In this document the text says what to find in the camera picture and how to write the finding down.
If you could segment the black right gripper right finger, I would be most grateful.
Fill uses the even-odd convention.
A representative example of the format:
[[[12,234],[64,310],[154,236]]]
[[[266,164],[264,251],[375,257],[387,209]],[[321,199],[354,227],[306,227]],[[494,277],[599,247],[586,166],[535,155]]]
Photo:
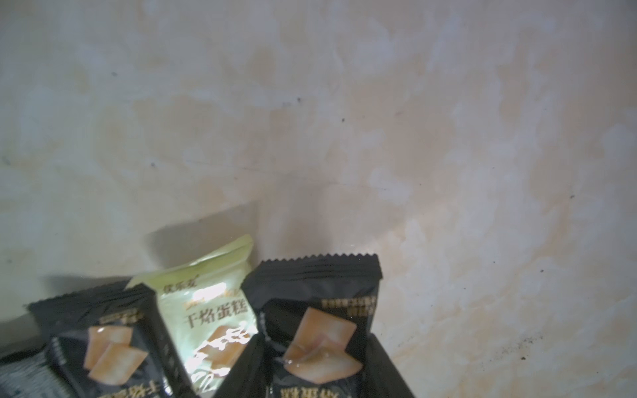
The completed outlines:
[[[401,373],[374,334],[368,336],[363,375],[363,397],[415,398]]]

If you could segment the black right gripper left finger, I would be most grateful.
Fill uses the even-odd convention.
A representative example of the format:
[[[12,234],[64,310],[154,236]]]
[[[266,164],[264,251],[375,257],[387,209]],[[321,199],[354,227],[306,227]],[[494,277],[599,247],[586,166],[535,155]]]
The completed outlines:
[[[265,338],[253,336],[217,389],[215,398],[266,398],[269,389],[269,358]]]

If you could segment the pale yellow cookie packet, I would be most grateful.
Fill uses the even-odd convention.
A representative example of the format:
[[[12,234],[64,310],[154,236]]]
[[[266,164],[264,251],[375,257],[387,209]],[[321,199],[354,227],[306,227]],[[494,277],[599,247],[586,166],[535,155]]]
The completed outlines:
[[[127,284],[154,291],[186,384],[199,397],[215,395],[257,333],[241,289],[253,247],[244,235],[189,264],[137,275]]]

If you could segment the black cookie packet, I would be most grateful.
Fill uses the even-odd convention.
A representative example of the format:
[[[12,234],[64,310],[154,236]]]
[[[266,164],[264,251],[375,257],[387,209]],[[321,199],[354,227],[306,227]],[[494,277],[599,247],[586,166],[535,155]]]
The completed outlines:
[[[127,281],[28,305],[49,361],[79,397],[192,397],[156,294]]]
[[[265,338],[272,397],[360,397],[383,277],[376,255],[262,262],[242,290]]]

